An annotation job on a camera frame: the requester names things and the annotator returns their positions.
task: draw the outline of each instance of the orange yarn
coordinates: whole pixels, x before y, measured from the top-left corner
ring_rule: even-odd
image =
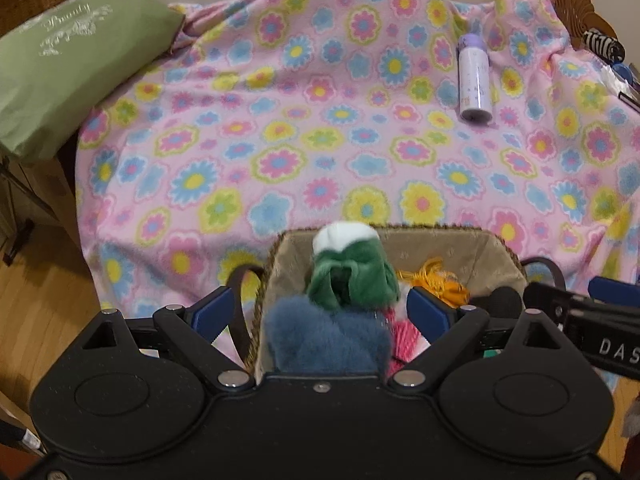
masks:
[[[442,258],[430,258],[418,272],[396,270],[396,276],[401,282],[428,290],[450,307],[468,304],[469,291],[453,272],[442,270]]]

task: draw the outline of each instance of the green plush toy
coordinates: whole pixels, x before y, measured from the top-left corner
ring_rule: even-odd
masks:
[[[329,311],[380,310],[400,297],[398,279],[378,233],[360,222],[333,222],[314,237],[314,270],[306,293]]]

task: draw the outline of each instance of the blue plush toy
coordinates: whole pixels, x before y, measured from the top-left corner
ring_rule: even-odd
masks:
[[[263,336],[277,371],[384,375],[391,334],[381,314],[328,312],[307,296],[283,298],[265,314]]]

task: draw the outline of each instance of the blue object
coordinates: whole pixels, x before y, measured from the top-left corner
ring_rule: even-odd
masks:
[[[234,316],[234,294],[227,286],[219,286],[212,293],[186,309],[185,322],[204,339],[213,343]]]
[[[596,276],[589,282],[587,290],[594,300],[616,305],[640,307],[640,286],[633,283],[623,283]]]
[[[265,314],[262,336],[279,372],[383,375],[391,358],[391,334],[376,316],[329,313],[307,296],[291,296]]]
[[[611,65],[611,69],[630,85],[634,83],[634,74],[624,63],[614,63]]]
[[[414,286],[406,297],[406,313],[409,321],[431,344],[456,322],[453,308],[419,286]]]

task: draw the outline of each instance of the black strap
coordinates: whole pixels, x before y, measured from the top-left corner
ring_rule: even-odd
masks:
[[[560,270],[560,267],[558,267],[558,265],[556,265],[549,258],[545,258],[544,256],[534,256],[532,258],[525,258],[524,260],[521,260],[520,264],[523,267],[526,267],[529,264],[544,265],[547,269],[549,269],[549,272],[551,272],[551,276],[554,279],[554,283],[556,284],[556,287],[561,288],[562,290],[566,290],[566,282],[564,281],[562,270]]]
[[[234,295],[234,316],[229,323],[229,333],[231,341],[234,342],[238,355],[244,362],[249,355],[249,347],[251,346],[251,336],[246,327],[244,313],[242,312],[242,280],[246,273],[252,272],[258,279],[264,278],[264,269],[257,265],[245,264],[237,266],[226,280],[226,286],[231,289]]]

